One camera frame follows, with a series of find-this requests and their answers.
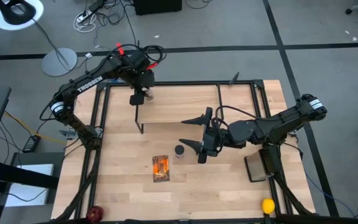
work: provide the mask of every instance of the black floor stripe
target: black floor stripe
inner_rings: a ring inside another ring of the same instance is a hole
[[[299,98],[300,97],[299,88],[298,88],[298,85],[296,84],[296,80],[293,75],[292,68],[291,68],[290,62],[288,60],[287,53],[285,51],[286,48],[283,45],[280,33],[278,31],[278,27],[277,27],[277,24],[274,19],[272,8],[270,7],[269,0],[263,0],[263,2],[264,2],[265,9],[266,9],[267,17],[269,19],[270,25],[273,30],[273,34],[274,34],[276,43],[278,45],[278,50],[280,51],[280,55],[283,60],[283,64],[284,64],[285,71],[287,73],[287,77],[290,81],[292,93],[295,98]],[[317,175],[318,175],[318,178],[319,178],[319,181],[321,184],[321,188],[326,194],[332,196],[333,193],[331,192],[331,188],[329,186],[329,182],[328,182],[327,175],[325,173],[323,162],[321,161],[320,153],[318,151],[316,139],[314,138],[313,130],[311,129],[310,124],[305,125],[305,131],[306,131],[306,137],[308,138],[310,151],[311,151],[311,154],[313,157],[313,162],[314,162],[314,165],[316,166],[316,171],[317,171]],[[327,196],[324,196],[324,197],[325,197],[325,201],[326,201],[326,204],[328,207],[329,214],[331,216],[336,216],[336,217],[339,216],[335,201]]]
[[[219,51],[242,51],[242,50],[308,50],[308,49],[343,49],[358,48],[358,43],[345,44],[296,44],[283,45],[281,38],[281,47],[278,45],[235,45],[235,46],[215,46],[215,47],[178,47],[166,49],[167,53],[191,53],[191,52],[219,52]],[[106,56],[109,51],[97,52],[77,52],[77,56],[85,57],[87,53],[93,56]],[[23,60],[23,59],[41,59],[46,54],[20,54],[20,55],[0,55],[0,60]]]

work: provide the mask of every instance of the black box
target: black box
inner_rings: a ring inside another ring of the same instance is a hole
[[[181,0],[134,0],[137,15],[161,12],[177,12],[181,10]]]

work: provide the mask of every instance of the wooden tabletop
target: wooden tabletop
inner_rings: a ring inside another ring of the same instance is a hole
[[[280,82],[265,80],[264,85],[271,114],[285,110],[287,106]],[[218,157],[209,157],[206,164],[198,164],[194,150],[187,146],[183,158],[174,156],[173,149],[180,144],[179,138],[201,140],[203,127],[179,122],[200,116],[207,106],[216,108],[219,105],[216,86],[156,86],[153,91],[155,99],[139,106],[138,120],[144,123],[144,134],[141,134],[134,122],[135,107],[129,104],[133,90],[128,87],[112,87],[110,90],[95,200],[95,205],[104,208],[103,220],[263,217],[261,202],[271,197],[269,183],[250,183],[244,165],[244,157],[261,146],[224,147]],[[76,102],[75,113],[85,124],[90,121],[94,94],[94,89],[89,90]],[[255,114],[249,85],[221,85],[221,94],[224,105]],[[262,102],[259,103],[264,114]],[[224,119],[231,123],[251,118],[224,109]],[[292,138],[287,142],[296,145]],[[69,147],[67,152],[79,144]],[[281,148],[287,185],[313,212],[300,155],[289,146]],[[85,149],[81,147],[65,159],[52,218],[59,216],[76,194],[84,154]],[[168,156],[170,181],[153,183],[153,156]],[[277,189],[282,212],[285,212],[278,185]],[[84,196],[83,208],[87,198],[88,193]]]

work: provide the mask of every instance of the white lamp base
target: white lamp base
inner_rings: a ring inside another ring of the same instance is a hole
[[[59,52],[56,53],[56,51],[53,50],[42,59],[41,69],[46,75],[59,77],[72,71],[77,64],[77,54],[74,50],[59,47],[58,51]]]

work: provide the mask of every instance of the yellow ball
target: yellow ball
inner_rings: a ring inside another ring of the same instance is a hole
[[[262,202],[262,210],[266,214],[270,214],[274,211],[275,205],[274,201],[271,198],[265,198]]]

